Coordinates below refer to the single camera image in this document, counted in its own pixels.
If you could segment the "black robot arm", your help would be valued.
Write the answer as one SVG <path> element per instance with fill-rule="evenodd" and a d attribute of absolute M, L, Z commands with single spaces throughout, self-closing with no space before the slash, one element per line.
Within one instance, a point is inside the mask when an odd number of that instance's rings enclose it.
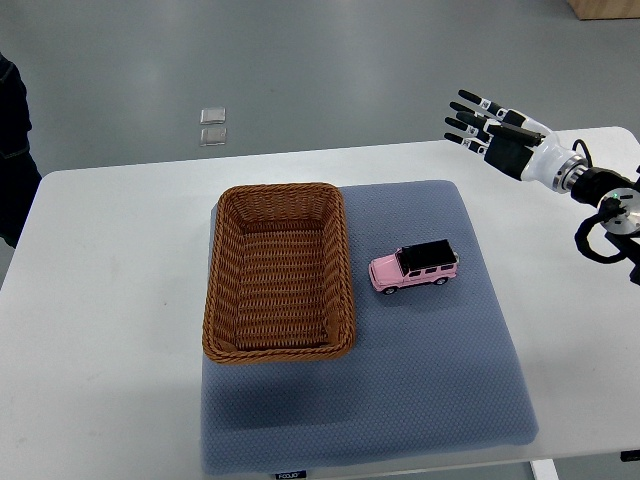
<path fill-rule="evenodd" d="M 600 264 L 614 264 L 628 259 L 634 264 L 629 274 L 632 283 L 639 284 L 639 180 L 632 182 L 619 173 L 593 166 L 586 143 L 577 139 L 574 147 L 584 153 L 585 165 L 571 173 L 567 186 L 571 197 L 582 204 L 591 205 L 596 213 L 583 220 L 574 241 L 577 250 L 586 258 Z M 589 234 L 600 225 L 604 238 L 617 252 L 605 256 L 596 252 L 589 243 Z"/>

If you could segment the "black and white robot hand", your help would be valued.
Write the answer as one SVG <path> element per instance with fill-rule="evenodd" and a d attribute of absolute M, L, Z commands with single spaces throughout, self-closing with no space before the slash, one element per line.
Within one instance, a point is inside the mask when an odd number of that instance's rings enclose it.
<path fill-rule="evenodd" d="M 587 156 L 562 146 L 556 132 L 531 117 L 467 90 L 458 95 L 464 102 L 452 102 L 455 115 L 445 119 L 457 131 L 444 138 L 506 176 L 566 193 L 591 166 Z"/>

